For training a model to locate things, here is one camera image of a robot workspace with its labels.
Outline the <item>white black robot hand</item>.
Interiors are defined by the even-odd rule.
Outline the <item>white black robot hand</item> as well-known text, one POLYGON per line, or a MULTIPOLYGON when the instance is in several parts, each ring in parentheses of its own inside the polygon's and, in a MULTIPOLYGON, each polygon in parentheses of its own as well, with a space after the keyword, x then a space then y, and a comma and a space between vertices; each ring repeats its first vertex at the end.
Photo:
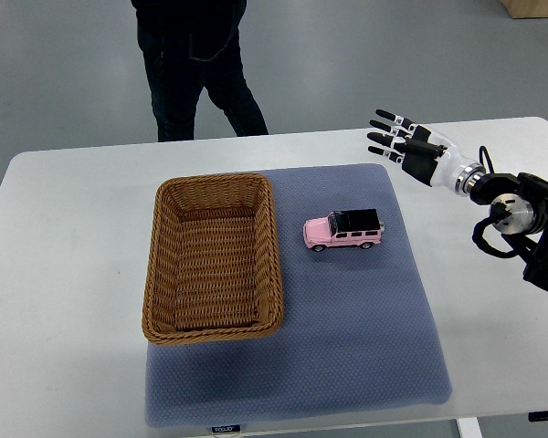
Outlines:
POLYGON ((424 126, 410 128, 415 124, 412 120, 384 109, 377 109, 375 114, 393 124, 370 120, 371 127, 388 134, 369 132, 367 138, 383 147, 395 147, 396 144, 406 147, 402 154, 393 149, 369 146, 370 153, 402 163, 404 172, 428 186, 461 188, 468 180, 468 159, 451 139, 424 126))

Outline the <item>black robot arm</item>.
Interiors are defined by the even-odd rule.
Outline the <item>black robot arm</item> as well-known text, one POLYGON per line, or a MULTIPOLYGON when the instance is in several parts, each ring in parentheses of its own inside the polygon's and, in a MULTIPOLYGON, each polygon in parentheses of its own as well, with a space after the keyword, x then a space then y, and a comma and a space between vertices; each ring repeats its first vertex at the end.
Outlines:
POLYGON ((367 135, 369 152, 426 186, 445 187, 487 205, 489 214, 475 224, 473 243, 500 259, 520 257, 523 280, 548 292, 548 182, 527 172, 495 172, 486 146, 473 160, 437 130, 384 109, 376 115, 367 135))

